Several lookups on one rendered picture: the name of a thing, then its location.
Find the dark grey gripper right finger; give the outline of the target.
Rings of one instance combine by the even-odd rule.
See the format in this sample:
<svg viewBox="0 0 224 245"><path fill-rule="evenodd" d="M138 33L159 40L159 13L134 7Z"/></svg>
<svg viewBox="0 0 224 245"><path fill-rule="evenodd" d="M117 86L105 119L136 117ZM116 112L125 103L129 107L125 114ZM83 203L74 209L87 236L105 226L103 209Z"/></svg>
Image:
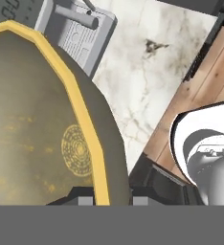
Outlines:
<svg viewBox="0 0 224 245"><path fill-rule="evenodd" d="M132 189L133 206L164 205L164 201L156 194L153 188L134 187Z"/></svg>

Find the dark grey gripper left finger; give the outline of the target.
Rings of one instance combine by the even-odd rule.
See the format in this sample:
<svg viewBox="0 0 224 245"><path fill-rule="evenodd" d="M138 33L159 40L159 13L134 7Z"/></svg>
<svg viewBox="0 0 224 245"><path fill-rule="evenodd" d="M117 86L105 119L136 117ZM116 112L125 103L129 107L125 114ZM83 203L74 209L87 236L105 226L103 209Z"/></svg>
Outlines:
<svg viewBox="0 0 224 245"><path fill-rule="evenodd" d="M95 206L95 195L92 187L73 187L67 196L51 202L53 206Z"/></svg>

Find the olive bowl with yellow rim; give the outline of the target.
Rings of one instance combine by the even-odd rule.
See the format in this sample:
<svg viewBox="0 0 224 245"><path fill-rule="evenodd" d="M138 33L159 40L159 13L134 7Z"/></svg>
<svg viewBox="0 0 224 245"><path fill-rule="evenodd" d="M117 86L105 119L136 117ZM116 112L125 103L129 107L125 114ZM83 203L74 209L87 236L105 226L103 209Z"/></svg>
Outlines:
<svg viewBox="0 0 224 245"><path fill-rule="evenodd" d="M0 23L0 205L47 205L92 187L99 206L131 198L122 135L101 91L46 37Z"/></svg>

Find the white and black round object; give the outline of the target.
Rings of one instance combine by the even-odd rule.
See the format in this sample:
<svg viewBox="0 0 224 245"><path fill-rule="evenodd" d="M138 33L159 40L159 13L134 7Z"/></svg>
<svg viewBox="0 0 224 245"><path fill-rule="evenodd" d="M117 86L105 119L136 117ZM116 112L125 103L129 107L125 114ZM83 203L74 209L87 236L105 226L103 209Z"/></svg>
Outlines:
<svg viewBox="0 0 224 245"><path fill-rule="evenodd" d="M178 114L170 152L204 204L224 206L224 101Z"/></svg>

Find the light grey appliance with bar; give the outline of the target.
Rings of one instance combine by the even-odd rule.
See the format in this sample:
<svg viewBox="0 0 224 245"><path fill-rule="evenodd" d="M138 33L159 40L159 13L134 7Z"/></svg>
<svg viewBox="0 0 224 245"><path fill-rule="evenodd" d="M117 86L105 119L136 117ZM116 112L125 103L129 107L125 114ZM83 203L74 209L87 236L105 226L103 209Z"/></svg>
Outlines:
<svg viewBox="0 0 224 245"><path fill-rule="evenodd" d="M63 49L92 78L117 26L114 13L91 0L37 0L34 28Z"/></svg>

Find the black furniture frame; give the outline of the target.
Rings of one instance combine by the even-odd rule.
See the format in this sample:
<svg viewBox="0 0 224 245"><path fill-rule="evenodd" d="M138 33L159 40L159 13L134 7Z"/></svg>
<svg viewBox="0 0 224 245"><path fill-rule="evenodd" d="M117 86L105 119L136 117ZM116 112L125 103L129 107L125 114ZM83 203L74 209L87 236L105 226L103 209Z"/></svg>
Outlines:
<svg viewBox="0 0 224 245"><path fill-rule="evenodd" d="M195 73L199 69L205 56L209 52L213 45L217 35L222 27L224 27L224 0L157 0L163 3L171 4L176 7L181 7L191 11L198 11L205 13L216 18L213 27L211 28L208 36L205 39L204 44L199 50L193 63L191 64L188 72L186 73L184 80L189 81L194 77Z"/></svg>

